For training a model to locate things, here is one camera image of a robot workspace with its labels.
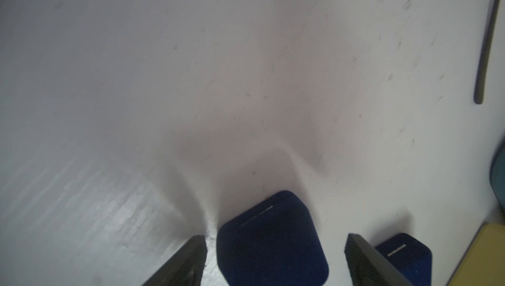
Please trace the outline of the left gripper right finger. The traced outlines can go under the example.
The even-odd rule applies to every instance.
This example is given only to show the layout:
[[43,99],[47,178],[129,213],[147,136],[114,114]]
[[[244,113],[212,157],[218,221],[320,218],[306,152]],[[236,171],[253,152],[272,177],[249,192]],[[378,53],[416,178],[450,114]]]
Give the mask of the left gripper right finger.
[[412,286],[400,271],[359,234],[348,234],[345,257],[354,286]]

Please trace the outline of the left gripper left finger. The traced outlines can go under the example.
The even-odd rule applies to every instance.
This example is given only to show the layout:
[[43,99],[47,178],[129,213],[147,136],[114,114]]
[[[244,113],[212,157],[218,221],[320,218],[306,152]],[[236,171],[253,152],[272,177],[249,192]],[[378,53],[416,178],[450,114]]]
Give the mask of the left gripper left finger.
[[205,236],[191,237],[143,286],[199,286],[205,269]]

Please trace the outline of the navy brooch box two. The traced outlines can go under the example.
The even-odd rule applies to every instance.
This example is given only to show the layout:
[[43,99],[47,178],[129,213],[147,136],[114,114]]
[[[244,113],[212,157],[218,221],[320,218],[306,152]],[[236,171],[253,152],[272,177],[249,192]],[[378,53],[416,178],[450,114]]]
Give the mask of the navy brooch box two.
[[376,246],[409,282],[416,286],[430,286],[433,255],[423,243],[407,233],[398,233]]

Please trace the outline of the navy brooch box one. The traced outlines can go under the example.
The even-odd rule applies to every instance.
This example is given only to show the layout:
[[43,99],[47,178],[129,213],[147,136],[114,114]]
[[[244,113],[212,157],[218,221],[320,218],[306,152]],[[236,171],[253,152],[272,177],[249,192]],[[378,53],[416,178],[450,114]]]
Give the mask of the navy brooch box one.
[[216,255],[228,285],[323,285],[329,276],[310,212],[290,191],[225,223]]

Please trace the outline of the yellow bottom drawer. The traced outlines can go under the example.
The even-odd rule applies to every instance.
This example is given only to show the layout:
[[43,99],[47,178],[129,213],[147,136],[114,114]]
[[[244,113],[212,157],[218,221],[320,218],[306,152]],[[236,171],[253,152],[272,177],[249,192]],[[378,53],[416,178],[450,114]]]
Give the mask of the yellow bottom drawer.
[[504,225],[481,227],[448,285],[504,286]]

